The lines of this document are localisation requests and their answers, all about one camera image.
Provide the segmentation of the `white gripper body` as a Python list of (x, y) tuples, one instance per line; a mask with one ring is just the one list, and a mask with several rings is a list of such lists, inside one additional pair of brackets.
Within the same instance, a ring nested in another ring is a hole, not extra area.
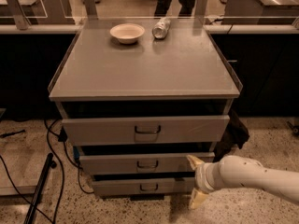
[(213, 172), (218, 168), (217, 163), (202, 162), (195, 171), (195, 183), (204, 193), (210, 193), (216, 190)]

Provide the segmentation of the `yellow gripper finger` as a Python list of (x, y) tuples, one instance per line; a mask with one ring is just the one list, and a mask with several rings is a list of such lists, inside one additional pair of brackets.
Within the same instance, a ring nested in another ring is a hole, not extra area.
[(190, 209), (196, 209), (198, 208), (208, 197), (207, 193), (204, 193), (200, 189), (193, 189), (191, 198), (189, 201), (189, 208)]
[(198, 157), (195, 157), (193, 155), (188, 155), (187, 160), (189, 161), (189, 164), (194, 171), (197, 169), (199, 165), (204, 163), (204, 161), (200, 160)]

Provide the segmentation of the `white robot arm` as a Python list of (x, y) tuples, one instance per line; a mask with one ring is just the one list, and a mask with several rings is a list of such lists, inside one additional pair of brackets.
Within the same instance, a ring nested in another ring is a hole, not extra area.
[(217, 162), (204, 162), (188, 155), (195, 171), (189, 208), (196, 209), (207, 195), (220, 189), (261, 189), (288, 202), (299, 204), (299, 173), (263, 167), (254, 159), (228, 155)]

